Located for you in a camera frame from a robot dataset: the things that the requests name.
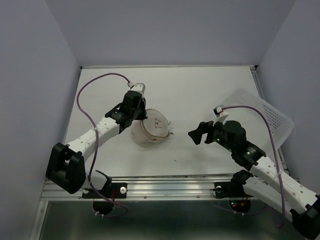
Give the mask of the white mesh laundry bag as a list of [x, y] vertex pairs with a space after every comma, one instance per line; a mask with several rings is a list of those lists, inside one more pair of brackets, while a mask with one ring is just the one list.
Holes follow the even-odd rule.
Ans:
[[146, 116], [144, 120], [134, 120], [131, 125], [131, 137], [137, 145], [159, 144], [173, 135], [170, 122], [160, 111], [149, 108]]

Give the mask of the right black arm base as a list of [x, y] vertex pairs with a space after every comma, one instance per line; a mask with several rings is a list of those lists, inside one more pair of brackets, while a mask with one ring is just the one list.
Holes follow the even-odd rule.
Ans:
[[250, 196], [244, 192], [241, 184], [231, 181], [216, 182], [211, 194], [216, 199], [228, 199], [230, 209], [236, 214], [245, 215], [251, 209]]

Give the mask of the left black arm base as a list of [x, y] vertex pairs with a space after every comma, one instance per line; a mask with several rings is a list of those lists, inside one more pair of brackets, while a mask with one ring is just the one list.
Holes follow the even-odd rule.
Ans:
[[116, 218], [129, 212], [129, 208], [116, 199], [127, 197], [128, 184], [113, 182], [105, 173], [95, 170], [90, 176], [91, 182], [82, 189], [82, 198], [93, 200], [94, 214], [101, 218]]

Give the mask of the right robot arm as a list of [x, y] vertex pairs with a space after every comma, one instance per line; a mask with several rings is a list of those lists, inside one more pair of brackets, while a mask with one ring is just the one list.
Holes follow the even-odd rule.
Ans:
[[231, 192], [254, 196], [284, 214], [305, 238], [315, 240], [320, 234], [320, 195], [307, 189], [287, 173], [277, 170], [275, 163], [255, 144], [249, 142], [246, 130], [237, 121], [201, 122], [190, 132], [196, 145], [206, 134], [205, 144], [216, 142], [230, 151], [232, 159], [249, 175], [230, 182]]

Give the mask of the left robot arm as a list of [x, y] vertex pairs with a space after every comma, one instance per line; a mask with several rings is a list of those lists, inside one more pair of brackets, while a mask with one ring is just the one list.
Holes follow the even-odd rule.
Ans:
[[147, 118], [143, 90], [130, 89], [100, 122], [77, 139], [53, 146], [45, 176], [70, 194], [85, 188], [88, 179], [85, 163], [96, 148], [121, 134], [135, 120]]

